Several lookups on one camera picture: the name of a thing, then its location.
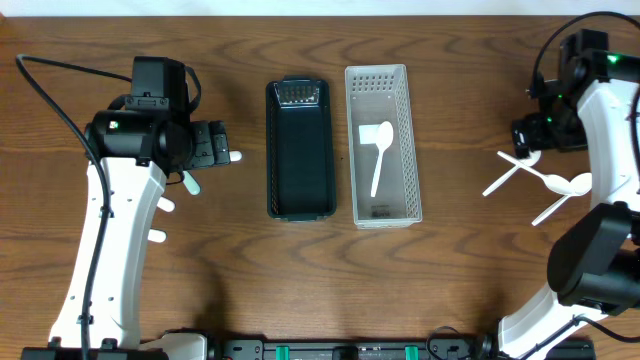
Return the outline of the thick white plastic spoon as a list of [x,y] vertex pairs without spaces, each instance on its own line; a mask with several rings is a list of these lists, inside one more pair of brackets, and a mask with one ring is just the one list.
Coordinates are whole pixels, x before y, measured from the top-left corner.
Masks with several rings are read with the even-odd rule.
[[242,153],[240,151],[231,151],[229,155],[231,162],[238,162],[242,159]]

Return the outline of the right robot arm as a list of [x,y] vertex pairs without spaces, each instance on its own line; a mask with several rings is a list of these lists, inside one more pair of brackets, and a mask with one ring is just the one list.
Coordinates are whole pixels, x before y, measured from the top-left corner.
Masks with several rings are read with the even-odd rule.
[[588,213],[558,239],[545,285],[503,317],[480,355],[493,359],[585,359],[568,337],[639,306],[639,60],[610,51],[608,35],[580,30],[560,44],[558,76],[533,77],[539,110],[511,125],[518,158],[585,150]]

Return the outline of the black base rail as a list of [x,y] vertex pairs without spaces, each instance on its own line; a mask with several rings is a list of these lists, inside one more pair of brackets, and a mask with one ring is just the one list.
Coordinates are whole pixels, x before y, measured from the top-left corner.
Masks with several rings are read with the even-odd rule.
[[[195,349],[152,345],[147,350],[99,349],[91,350],[89,359],[233,359],[233,360],[382,360],[382,359],[489,359],[474,357],[474,350],[464,340],[436,338],[427,342],[387,343],[302,343],[234,340],[209,345],[206,339],[196,340]],[[81,350],[62,347],[25,347],[19,359],[62,360],[82,359]],[[543,359],[595,360],[594,345],[586,340],[565,340],[552,348]]]

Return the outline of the clear white plastic basket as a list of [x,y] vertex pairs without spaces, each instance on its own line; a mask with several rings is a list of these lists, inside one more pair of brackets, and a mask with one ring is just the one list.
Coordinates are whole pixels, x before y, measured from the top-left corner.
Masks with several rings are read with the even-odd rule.
[[[407,68],[403,64],[348,66],[346,115],[354,224],[360,229],[402,228],[422,221],[417,155]],[[393,125],[377,195],[370,196],[378,150],[360,145],[360,125]]]

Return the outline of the white plastic fork upper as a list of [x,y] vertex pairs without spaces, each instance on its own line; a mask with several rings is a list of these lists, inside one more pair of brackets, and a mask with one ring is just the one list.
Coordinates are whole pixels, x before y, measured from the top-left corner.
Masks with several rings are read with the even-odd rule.
[[165,197],[160,197],[157,203],[157,207],[165,212],[173,212],[176,208],[176,205],[173,201],[165,198]]

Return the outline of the mint green plastic fork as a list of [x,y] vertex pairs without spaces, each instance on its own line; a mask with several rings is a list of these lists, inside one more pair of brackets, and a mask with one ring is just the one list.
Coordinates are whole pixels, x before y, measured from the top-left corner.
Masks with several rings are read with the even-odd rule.
[[183,176],[184,176],[183,184],[187,189],[187,191],[192,196],[199,195],[201,193],[201,186],[196,181],[196,179],[188,171],[184,171]]

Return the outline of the white label in basket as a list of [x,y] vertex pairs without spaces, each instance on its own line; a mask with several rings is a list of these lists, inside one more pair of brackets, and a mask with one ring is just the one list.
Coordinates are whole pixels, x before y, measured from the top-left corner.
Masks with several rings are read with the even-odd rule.
[[358,127],[359,144],[371,145],[377,141],[379,124],[360,125]]

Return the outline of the thin white spoon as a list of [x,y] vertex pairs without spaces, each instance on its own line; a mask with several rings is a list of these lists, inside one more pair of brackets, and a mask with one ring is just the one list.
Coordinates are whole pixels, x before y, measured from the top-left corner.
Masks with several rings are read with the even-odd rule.
[[532,226],[537,226],[549,216],[551,216],[561,205],[563,205],[571,197],[580,197],[586,195],[592,189],[592,174],[582,173],[574,177],[570,181],[573,187],[571,194],[563,195],[560,199],[542,211],[532,222]]
[[570,184],[570,182],[559,175],[543,174],[535,170],[531,165],[526,164],[524,160],[518,159],[502,151],[498,151],[497,155],[503,158],[504,160],[512,163],[516,167],[523,169],[540,178],[544,182],[545,186],[552,192],[555,192],[557,194],[562,194],[562,195],[568,195],[568,194],[574,193],[574,188]]
[[376,158],[370,190],[370,196],[372,198],[377,195],[384,153],[393,142],[393,133],[393,125],[389,121],[384,121],[377,128],[375,144],[378,150],[378,155]]
[[[541,158],[541,152],[540,151],[531,151],[529,153],[529,156],[526,157],[526,158],[520,159],[520,162],[522,162],[522,163],[524,163],[525,165],[528,165],[528,166],[534,166],[540,160],[540,158]],[[502,176],[500,176],[492,184],[490,184],[482,192],[482,195],[484,197],[490,195],[497,188],[499,188],[502,184],[504,184],[511,176],[513,176],[518,171],[518,169],[519,169],[518,166],[513,166],[510,170],[505,172]]]

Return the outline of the white plastic fork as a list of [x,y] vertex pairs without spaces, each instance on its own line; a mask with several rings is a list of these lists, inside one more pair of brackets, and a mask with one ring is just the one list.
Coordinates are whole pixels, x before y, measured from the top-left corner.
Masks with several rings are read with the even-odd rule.
[[161,230],[150,229],[147,239],[154,243],[163,243],[167,239],[167,234]]
[[173,212],[176,208],[176,205],[173,201],[165,198],[165,197],[160,197],[157,203],[157,207],[165,212]]

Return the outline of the dark green plastic basket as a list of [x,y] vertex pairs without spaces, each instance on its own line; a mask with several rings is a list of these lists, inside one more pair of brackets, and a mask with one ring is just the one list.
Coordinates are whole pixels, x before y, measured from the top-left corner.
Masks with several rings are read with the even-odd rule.
[[333,129],[326,81],[286,76],[266,87],[267,213],[317,221],[337,208]]

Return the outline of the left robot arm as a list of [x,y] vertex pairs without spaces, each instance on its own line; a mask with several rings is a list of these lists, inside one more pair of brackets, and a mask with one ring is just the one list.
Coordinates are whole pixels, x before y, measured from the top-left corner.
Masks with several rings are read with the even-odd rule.
[[241,159],[221,121],[191,119],[200,97],[192,68],[138,56],[129,93],[96,113],[84,136],[98,158],[87,168],[88,202],[70,288],[50,331],[63,348],[140,344],[139,292],[151,224],[171,174]]

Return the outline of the white plastic fork lower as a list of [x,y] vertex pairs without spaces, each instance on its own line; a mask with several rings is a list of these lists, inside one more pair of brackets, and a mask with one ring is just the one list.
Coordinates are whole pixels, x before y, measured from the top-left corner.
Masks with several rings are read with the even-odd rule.
[[154,243],[163,243],[167,239],[167,234],[161,230],[150,229],[147,239]]

